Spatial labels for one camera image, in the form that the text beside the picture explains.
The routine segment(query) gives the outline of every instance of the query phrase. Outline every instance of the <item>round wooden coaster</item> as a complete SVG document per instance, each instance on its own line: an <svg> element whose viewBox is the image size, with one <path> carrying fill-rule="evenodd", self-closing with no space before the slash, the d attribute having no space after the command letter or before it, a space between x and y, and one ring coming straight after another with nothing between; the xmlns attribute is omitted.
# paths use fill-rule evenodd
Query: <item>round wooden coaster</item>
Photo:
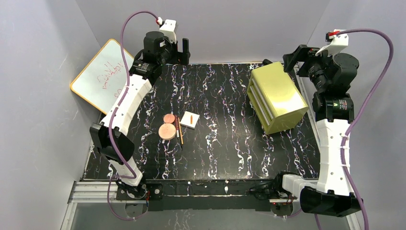
<svg viewBox="0 0 406 230"><path fill-rule="evenodd" d="M175 121L175 115L173 115L173 114L166 114L165 116L164 116L164 122L165 123L173 123Z"/></svg>
<svg viewBox="0 0 406 230"><path fill-rule="evenodd" d="M170 140L175 137L176 128L173 124L166 123L159 127L158 134L163 140Z"/></svg>

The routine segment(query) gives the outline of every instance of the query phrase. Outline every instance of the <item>purple cable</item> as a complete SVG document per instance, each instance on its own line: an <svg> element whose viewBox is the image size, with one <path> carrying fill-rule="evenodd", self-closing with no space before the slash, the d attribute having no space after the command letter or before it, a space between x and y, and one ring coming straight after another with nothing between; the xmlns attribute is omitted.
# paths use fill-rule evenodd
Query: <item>purple cable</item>
<svg viewBox="0 0 406 230"><path fill-rule="evenodd" d="M360 111L358 112L358 114L357 114L357 116L355 117L354 121L350 124L350 126L349 126L348 129L347 129L347 131L345 132L345 136L342 138L342 141L341 141L341 146L342 146L342 147L345 146L345 142L347 141L347 136L350 134L350 132L352 131L352 128L354 127L354 125L355 125L355 124L358 122L358 120L360 119L362 113L363 113L364 110L365 110L365 107L366 107L368 101L370 100L372 94L375 92L375 90L376 90L376 88L378 87L379 83L381 82L383 76L385 75L386 71L388 70L389 65L390 65L391 62L392 62L393 53L394 53L394 47L393 47L393 43L392 43L391 39L390 39L386 34L382 33L382 32L379 31L379 30L364 29L364 28L361 28L361 29L352 29L352 30L340 31L340 32L337 33L337 35L351 34L351 33L357 33L357 32L369 32L369 33L374 33L374 34L377 34L377 35L380 35L381 37L383 37L383 38L387 41L387 43L388 43L388 45L389 45L389 57L388 57L388 61L386 62L385 67L384 67L383 70L382 70L381 75L378 77L378 80L377 80L376 83L373 85L373 87L372 87L371 91L369 92L368 96L365 98L365 101L362 103L362 106L361 106ZM346 163L346 161L345 161L344 149L341 148L340 152L341 152L341 163L342 163L343 165L345 165L345 164L347 164L347 163ZM347 168L346 166L344 166L344 173L345 173L345 175L347 176L348 181L350 182L352 189L354 190L354 193L355 193L355 196L356 196L356 198L357 198L357 200L358 200L358 203L360 204L362 216L363 216L363 218L364 218L365 230L369 230L368 216L367 216L367 212L366 212L366 210L365 210L365 205L364 205L364 203L363 203L362 200L361 200L361 195L360 195L360 193L358 192L358 189L357 189L357 187L355 186L355 183L354 183L354 181L353 181L353 179L352 179L352 177L351 177L351 175L350 175L350 172L348 171L348 168Z"/></svg>
<svg viewBox="0 0 406 230"><path fill-rule="evenodd" d="M295 216L299 215L299 213L301 213L301 212L302 212L302 209L299 209L299 211L297 211L295 214L290 215L290 216L287 216L286 218L292 218L292 217L295 217Z"/></svg>
<svg viewBox="0 0 406 230"><path fill-rule="evenodd" d="M124 24L123 24L123 27L122 27L122 29L121 29L121 34L120 34L120 46L121 46L121 56L123 57L124 66L125 66L125 72L127 73L127 84L126 84L126 88L125 88L125 90L124 90L124 94L123 94L123 96L120 98L120 100L118 101L117 106L120 106L121 103L123 102L125 96L126 96L127 93L128 93L128 86L130 86L130 72L129 72L129 70L128 70L127 61L125 60L124 47L123 47L124 29L125 29L125 26L127 25L128 21L130 21L130 19L131 19L132 17L134 17L134 16L136 16L137 14L140 14L140 13L149 13L149 14L151 14L152 16L155 17L156 21L158 21L158 17L157 17L154 13L149 12L149 11L138 11L138 12L135 12L135 13L131 14L131 15L125 20L125 22L124 22ZM121 177L122 177L122 178L127 178L127 179L135 179L135 178L137 178L137 175L136 175L134 169L132 169L131 166L127 163L127 161L124 159L123 155L121 154L120 150L119 150L118 147L117 147L117 144L115 143L115 141L114 141L114 139L113 139L112 126L113 126L113 119L115 118L115 114L117 113L117 110L118 110L118 107L116 107L116 108L113 110L112 117L111 117L110 122L109 122L109 128L108 128L108 129L109 129L110 142L112 143L112 146L113 146L115 152L117 153L118 157L121 159L121 161L124 163L124 165L128 168L128 170L130 170L130 172L133 174L133 176L121 176ZM109 205L110 211L113 213L113 215L115 215L118 219L121 219L121 220L134 220L134 219L140 218L140 217L143 216L146 212L143 213L143 214L141 214L140 216L138 216L138 217L136 217L136 218L123 218L123 217L120 217L120 216L113 210L113 207L112 207L111 204L110 204L110 197L109 197L109 195L110 195L110 186L111 186L111 184L112 184L113 178L115 178L115 177L116 177L116 175L112 175L112 176L110 177L109 187L108 187L108 189L107 189L107 203L108 203L108 205Z"/></svg>
<svg viewBox="0 0 406 230"><path fill-rule="evenodd" d="M124 39L123 39L123 36L124 36L124 29L125 29L125 26L127 25L128 21L130 21L130 19L131 19L132 17L134 17L134 16L136 16L137 14L140 14L140 13L149 13L149 14L151 14L152 16L155 17L156 21L158 20L158 17L157 17L154 13L152 13L152 12L149 12L149 11L138 11L138 12L135 12L135 13L131 14L131 15L125 20L125 22L124 22L124 24L123 24L123 27L122 27L122 29L121 29L121 34L120 34L120 45L121 45L121 56L123 57L124 66L125 66L125 72L126 72L126 74L127 74L127 84L126 84L126 88L125 88L125 90L124 90L124 94L123 94L123 96L120 98L120 100L118 101L117 106L120 106L121 103L123 102L125 96L126 96L127 93L128 93L128 86L130 86L130 73L129 73L129 71L128 71L127 61L125 60L124 47L123 47L123 43L124 43L124 42L123 42L123 41L124 41ZM116 108L113 110L112 117L111 117L110 123L109 123L109 138L110 138L110 142L112 143L112 146L113 146L115 152L117 153L118 157L120 158L120 160L124 163L124 165L128 168L128 170L130 170L130 172L133 174L133 176L123 176L123 175L122 175L121 177L122 177L122 178L127 178L127 179L135 179L135 178L137 177L137 175L136 175L136 173L134 172L134 169L132 169L131 166L127 163L127 161L124 159L123 155L121 154L120 150L119 150L118 147L117 147L117 144L115 143L115 141L114 141L114 139L113 139L112 126L113 126L113 119L115 118L115 114L117 113L117 110L118 110L118 107L116 107Z"/></svg>
<svg viewBox="0 0 406 230"><path fill-rule="evenodd" d="M318 230L322 230L322 229L321 229L320 220L318 219L318 215L317 215L317 214L315 214L315 219L316 219L316 224L317 224Z"/></svg>

